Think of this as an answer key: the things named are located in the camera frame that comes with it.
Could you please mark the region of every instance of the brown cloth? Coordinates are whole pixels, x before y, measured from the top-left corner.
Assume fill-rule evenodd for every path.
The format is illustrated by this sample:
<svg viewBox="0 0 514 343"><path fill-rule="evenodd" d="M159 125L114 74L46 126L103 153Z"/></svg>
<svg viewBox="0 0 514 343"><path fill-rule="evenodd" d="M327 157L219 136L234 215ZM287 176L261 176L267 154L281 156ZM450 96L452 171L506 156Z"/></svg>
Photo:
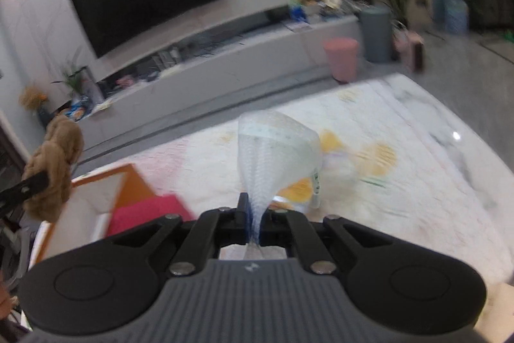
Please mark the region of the brown cloth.
<svg viewBox="0 0 514 343"><path fill-rule="evenodd" d="M25 166L22 178L46 171L49 185L25 201L23 207L33 219L56 222L70 197L70 164L79 160L84 139L77 123L58 115L48 124L45 140Z"/></svg>

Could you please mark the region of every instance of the floor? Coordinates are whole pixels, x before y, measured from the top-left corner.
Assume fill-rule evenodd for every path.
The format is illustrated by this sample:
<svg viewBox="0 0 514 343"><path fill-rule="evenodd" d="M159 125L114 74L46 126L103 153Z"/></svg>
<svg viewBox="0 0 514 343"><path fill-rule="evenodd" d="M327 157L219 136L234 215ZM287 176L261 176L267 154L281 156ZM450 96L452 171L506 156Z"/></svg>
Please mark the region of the floor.
<svg viewBox="0 0 514 343"><path fill-rule="evenodd" d="M514 132L514 65L480 46L482 38L479 35L461 38L425 33L423 36L426 43L426 70L423 74L409 74L409 77L464 120L514 171L514 136L511 135ZM395 72L404 73L404 68L396 63L376 65L364 61L360 65L358 78L378 78ZM327 76L313 83L265 95L255 101L249 99L239 102L188 123L130 140L126 146L108 150L80 164L74 175L84 174L145 149L232 120L241 113L269 108L336 86L337 82Z"/></svg>

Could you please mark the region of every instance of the vase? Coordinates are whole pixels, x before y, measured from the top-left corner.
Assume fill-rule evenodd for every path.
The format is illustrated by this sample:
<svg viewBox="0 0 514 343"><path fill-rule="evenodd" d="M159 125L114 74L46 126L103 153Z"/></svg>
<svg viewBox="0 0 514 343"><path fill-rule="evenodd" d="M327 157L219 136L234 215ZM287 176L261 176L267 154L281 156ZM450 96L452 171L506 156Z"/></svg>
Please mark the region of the vase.
<svg viewBox="0 0 514 343"><path fill-rule="evenodd" d="M53 120L53 114L49 113L45 107L41 106L37 109L36 114L38 115L38 120L46 130L47 125Z"/></svg>

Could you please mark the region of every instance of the white rug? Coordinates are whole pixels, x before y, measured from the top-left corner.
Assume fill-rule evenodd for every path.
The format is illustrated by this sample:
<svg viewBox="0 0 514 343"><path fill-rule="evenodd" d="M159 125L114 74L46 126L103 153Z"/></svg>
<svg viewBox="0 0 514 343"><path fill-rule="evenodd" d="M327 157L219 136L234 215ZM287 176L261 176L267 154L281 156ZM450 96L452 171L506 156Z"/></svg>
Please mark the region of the white rug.
<svg viewBox="0 0 514 343"><path fill-rule="evenodd" d="M349 187L321 172L322 211L459 258L488 285L514 267L489 215L445 151L379 82L313 95L276 108L321 133L332 131L356 156L371 156ZM235 207L237 121L146 150L134 163L158 194L176 193L196 214Z"/></svg>

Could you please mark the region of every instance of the pink box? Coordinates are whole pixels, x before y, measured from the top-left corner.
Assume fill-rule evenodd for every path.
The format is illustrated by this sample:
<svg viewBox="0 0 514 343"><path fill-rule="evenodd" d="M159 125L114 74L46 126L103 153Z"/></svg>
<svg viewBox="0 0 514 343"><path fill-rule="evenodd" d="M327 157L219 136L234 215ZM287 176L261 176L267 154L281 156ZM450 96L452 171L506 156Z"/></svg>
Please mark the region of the pink box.
<svg viewBox="0 0 514 343"><path fill-rule="evenodd" d="M335 80L352 82L357 77L359 42L353 38L334 38L323 44Z"/></svg>

